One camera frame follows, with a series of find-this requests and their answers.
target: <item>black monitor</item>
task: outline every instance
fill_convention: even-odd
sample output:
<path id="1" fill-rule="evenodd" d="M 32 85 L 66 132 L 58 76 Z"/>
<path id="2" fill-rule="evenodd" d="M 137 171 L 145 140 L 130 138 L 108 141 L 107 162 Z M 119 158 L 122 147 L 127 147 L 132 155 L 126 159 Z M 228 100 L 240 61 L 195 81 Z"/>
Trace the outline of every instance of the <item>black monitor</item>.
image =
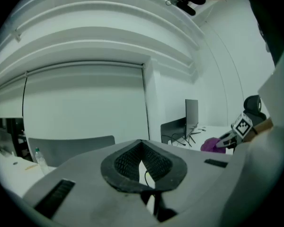
<path id="1" fill-rule="evenodd" d="M 185 137 L 188 138 L 189 135 L 195 130 L 199 123 L 199 107 L 198 100 L 186 99 L 186 134 Z"/>

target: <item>gray chair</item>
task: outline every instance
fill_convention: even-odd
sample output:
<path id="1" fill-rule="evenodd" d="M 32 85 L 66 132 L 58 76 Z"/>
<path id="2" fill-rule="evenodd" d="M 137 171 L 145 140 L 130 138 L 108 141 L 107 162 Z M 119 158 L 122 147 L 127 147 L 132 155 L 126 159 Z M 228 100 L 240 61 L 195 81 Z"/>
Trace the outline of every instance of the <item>gray chair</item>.
<path id="1" fill-rule="evenodd" d="M 104 148 L 115 144 L 115 138 L 110 136 L 79 140 L 42 140 L 28 138 L 29 145 L 34 153 L 39 148 L 48 166 L 58 167 L 68 159 L 92 150 Z"/>

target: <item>chair backrest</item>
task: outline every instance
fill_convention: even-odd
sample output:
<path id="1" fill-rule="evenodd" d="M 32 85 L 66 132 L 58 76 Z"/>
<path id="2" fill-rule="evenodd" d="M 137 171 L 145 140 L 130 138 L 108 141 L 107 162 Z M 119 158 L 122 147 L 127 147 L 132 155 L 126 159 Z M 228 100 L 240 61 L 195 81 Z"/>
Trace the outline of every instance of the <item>chair backrest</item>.
<path id="1" fill-rule="evenodd" d="M 261 98 L 259 95 L 249 96 L 244 101 L 244 114 L 252 121 L 253 126 L 266 120 L 266 115 L 261 112 Z"/>
<path id="2" fill-rule="evenodd" d="M 115 138 L 110 136 L 80 139 L 80 140 L 42 140 L 28 138 L 35 161 L 35 148 L 39 148 L 49 166 L 58 167 L 68 159 L 96 149 L 115 144 Z"/>

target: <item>purple object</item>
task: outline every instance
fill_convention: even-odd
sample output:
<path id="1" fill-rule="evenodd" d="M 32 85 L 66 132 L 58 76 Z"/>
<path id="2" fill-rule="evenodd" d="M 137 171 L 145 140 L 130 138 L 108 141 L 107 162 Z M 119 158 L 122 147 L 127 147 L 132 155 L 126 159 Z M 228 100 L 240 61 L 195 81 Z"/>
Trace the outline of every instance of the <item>purple object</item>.
<path id="1" fill-rule="evenodd" d="M 201 146 L 201 151 L 226 153 L 226 148 L 217 148 L 216 144 L 220 141 L 218 138 L 210 138 Z"/>

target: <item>person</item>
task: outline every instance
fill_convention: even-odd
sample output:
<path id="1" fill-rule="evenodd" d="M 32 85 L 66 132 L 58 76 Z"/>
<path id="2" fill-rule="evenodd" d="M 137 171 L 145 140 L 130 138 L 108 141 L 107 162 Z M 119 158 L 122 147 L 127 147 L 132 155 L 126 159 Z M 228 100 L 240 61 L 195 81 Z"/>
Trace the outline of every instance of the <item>person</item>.
<path id="1" fill-rule="evenodd" d="M 196 1 L 196 4 L 204 4 L 205 0 L 191 0 Z M 284 0 L 249 0 L 252 11 L 257 19 L 260 34 L 266 42 L 268 52 L 271 53 L 275 66 L 277 65 L 283 51 L 284 51 L 284 35 L 280 33 L 280 11 L 278 5 Z M 267 131 L 273 127 L 271 118 L 265 120 L 254 127 L 255 131 L 250 131 L 245 137 L 244 141 L 250 142 L 257 134 Z"/>

